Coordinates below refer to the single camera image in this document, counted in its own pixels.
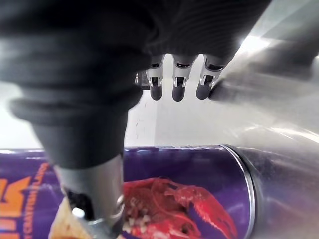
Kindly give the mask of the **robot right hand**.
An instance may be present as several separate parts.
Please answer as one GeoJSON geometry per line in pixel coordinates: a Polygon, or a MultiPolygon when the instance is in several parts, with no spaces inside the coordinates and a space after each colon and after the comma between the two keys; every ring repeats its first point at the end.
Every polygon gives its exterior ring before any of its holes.
{"type": "Polygon", "coordinates": [[[114,239],[123,224],[122,156],[136,73],[162,54],[223,66],[267,0],[3,0],[0,79],[19,86],[28,121],[84,228],[114,239]]]}

